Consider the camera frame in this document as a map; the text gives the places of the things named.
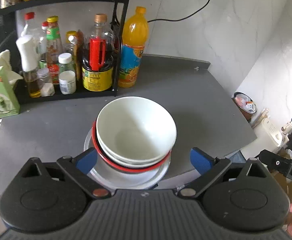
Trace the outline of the black metal spice rack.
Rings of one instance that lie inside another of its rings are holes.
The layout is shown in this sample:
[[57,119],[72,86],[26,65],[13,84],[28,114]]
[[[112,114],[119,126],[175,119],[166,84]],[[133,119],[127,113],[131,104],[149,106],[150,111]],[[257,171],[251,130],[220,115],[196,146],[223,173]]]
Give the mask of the black metal spice rack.
[[[83,32],[82,4],[91,2],[113,3],[113,14],[107,16],[107,26],[114,30],[115,37],[111,45],[107,47],[105,64],[96,70],[96,75],[108,81],[106,88],[102,88],[99,82],[94,85],[84,85],[82,79],[92,75],[92,71],[82,71],[82,66],[89,64],[89,39]],[[34,7],[41,7],[45,12],[31,16],[32,29],[34,30],[35,48],[38,53],[38,65],[47,63],[50,70],[55,93],[52,96],[40,96],[32,98],[25,80],[17,81],[14,93],[18,102],[26,103],[66,100],[77,98],[92,98],[100,96],[115,96],[118,91],[118,78],[121,64],[122,31],[125,23],[129,0],[28,0],[13,2],[12,0],[0,0],[0,52],[9,50],[10,63],[14,72],[21,74],[21,56],[16,45],[21,36],[17,25],[16,13],[32,12]],[[80,33],[79,47],[80,62],[75,64],[76,90],[73,94],[62,94],[58,83],[58,56],[66,51],[66,33],[74,30]]]

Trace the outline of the clear bottle red cap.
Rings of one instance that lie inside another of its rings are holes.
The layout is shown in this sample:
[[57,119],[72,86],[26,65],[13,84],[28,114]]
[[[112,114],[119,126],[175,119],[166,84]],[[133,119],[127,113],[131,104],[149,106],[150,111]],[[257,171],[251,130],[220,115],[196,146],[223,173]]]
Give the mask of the clear bottle red cap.
[[39,28],[34,21],[35,13],[28,12],[24,16],[25,26],[21,32],[21,36],[32,35],[39,55],[39,68],[46,68],[46,31],[47,22],[43,22]]

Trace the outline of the white label glass jar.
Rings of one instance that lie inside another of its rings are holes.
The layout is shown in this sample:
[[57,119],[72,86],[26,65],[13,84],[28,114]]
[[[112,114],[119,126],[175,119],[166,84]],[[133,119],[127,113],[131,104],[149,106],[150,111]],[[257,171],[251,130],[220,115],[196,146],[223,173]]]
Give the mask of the white label glass jar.
[[71,53],[62,53],[58,56],[58,79],[61,93],[73,94],[76,91],[76,73]]

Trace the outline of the white plate Sweet print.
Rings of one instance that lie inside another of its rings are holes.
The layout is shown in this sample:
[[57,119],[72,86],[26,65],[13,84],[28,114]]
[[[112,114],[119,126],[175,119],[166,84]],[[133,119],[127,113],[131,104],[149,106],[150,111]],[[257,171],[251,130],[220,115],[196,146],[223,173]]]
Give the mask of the white plate Sweet print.
[[150,189],[165,176],[170,165],[170,159],[171,156],[168,154],[161,166],[151,171],[133,174],[117,171],[98,156],[96,164],[87,176],[111,191],[116,189]]

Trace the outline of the round tin with packets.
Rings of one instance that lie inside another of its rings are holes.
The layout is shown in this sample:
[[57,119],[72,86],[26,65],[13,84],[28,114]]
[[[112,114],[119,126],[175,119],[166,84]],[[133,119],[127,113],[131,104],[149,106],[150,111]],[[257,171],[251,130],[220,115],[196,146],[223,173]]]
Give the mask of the round tin with packets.
[[255,102],[242,92],[235,92],[232,100],[239,108],[245,119],[250,122],[252,117],[257,113],[257,106]]

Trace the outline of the green tissue box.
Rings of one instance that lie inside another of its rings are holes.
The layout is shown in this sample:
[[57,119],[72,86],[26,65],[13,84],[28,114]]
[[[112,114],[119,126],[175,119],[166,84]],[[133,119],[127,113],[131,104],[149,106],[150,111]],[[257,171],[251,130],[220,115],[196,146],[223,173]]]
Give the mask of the green tissue box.
[[20,105],[14,89],[23,77],[12,70],[9,50],[0,52],[0,118],[18,115]]

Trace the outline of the glass salt shaker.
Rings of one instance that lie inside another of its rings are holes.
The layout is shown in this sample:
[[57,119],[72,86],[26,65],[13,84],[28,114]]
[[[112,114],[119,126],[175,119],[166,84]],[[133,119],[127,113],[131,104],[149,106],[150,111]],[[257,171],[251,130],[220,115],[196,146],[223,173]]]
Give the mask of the glass salt shaker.
[[37,72],[41,97],[52,96],[55,93],[54,84],[48,68],[41,68]]

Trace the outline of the oil dispenser bottle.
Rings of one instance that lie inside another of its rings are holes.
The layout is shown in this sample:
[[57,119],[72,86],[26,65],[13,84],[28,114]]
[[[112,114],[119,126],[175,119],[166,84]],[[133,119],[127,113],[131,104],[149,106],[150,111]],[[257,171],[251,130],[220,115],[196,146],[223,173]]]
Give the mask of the oil dispenser bottle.
[[23,77],[31,98],[40,97],[37,71],[39,70],[39,57],[32,35],[24,35],[16,40],[20,53]]

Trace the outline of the small white bowl yellow print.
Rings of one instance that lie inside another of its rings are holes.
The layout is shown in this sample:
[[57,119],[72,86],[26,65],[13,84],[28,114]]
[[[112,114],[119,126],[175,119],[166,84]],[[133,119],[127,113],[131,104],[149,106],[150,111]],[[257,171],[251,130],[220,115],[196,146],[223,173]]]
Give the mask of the small white bowl yellow print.
[[118,154],[114,154],[109,152],[107,150],[107,147],[104,145],[104,143],[100,143],[100,148],[102,149],[103,153],[111,159],[111,161],[114,161],[116,164],[127,167],[127,168],[146,168],[153,165],[156,165],[158,163],[161,163],[164,159],[169,157],[171,154],[171,151],[169,151],[165,157],[156,157],[155,159],[130,159],[126,157],[120,157]]

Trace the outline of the red tomato sauce bottle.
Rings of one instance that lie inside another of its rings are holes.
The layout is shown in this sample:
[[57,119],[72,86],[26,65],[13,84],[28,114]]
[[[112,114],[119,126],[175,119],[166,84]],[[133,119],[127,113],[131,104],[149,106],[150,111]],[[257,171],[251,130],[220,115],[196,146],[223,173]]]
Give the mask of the red tomato sauce bottle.
[[46,31],[46,62],[54,85],[59,84],[58,73],[58,56],[63,52],[63,46],[58,25],[58,16],[50,16],[47,18]]

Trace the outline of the large white bowl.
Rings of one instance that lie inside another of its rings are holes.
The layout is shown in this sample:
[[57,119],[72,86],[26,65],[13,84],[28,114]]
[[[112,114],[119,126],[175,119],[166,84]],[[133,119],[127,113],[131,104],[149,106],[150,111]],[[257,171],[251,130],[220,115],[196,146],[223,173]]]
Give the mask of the large white bowl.
[[96,131],[109,152],[135,160],[165,157],[177,138],[170,113],[138,96],[118,98],[104,106],[96,119]]

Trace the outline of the cream rice cooker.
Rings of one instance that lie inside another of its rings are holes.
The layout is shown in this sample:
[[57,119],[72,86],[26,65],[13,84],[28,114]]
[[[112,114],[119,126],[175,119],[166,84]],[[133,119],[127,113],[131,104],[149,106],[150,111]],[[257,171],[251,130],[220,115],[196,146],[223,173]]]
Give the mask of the cream rice cooker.
[[283,134],[276,128],[269,118],[265,118],[261,122],[262,138],[270,146],[280,147],[283,143]]

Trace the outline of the orange juice bottle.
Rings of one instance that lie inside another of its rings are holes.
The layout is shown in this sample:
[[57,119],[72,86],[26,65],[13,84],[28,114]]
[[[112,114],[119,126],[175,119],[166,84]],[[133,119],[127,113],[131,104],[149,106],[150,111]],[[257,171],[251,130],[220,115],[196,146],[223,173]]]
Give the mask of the orange juice bottle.
[[121,88],[130,88],[137,80],[141,58],[149,35],[146,12],[145,7],[136,7],[135,14],[124,24],[118,79],[118,86]]

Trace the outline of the soy sauce bottle yellow label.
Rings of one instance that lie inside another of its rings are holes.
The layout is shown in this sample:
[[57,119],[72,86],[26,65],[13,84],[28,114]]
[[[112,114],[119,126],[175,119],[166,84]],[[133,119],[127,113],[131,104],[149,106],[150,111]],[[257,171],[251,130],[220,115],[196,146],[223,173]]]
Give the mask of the soy sauce bottle yellow label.
[[90,35],[85,40],[82,59],[83,87],[91,92],[102,92],[113,82],[114,33],[107,25],[106,14],[96,14]]

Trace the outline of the red black bowl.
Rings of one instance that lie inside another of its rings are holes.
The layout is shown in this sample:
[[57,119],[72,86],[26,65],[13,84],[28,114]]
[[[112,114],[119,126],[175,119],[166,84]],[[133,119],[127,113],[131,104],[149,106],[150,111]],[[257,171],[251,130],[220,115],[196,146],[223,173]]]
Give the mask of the red black bowl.
[[120,162],[118,160],[111,159],[106,152],[102,149],[100,142],[98,141],[97,131],[96,131],[96,120],[93,122],[92,126],[92,143],[94,148],[97,150],[99,157],[111,168],[114,168],[117,171],[138,174],[143,172],[152,171],[156,168],[159,168],[163,165],[167,160],[170,160],[171,151],[160,161],[155,161],[153,164],[141,164],[141,165],[133,165],[127,164],[125,162]]

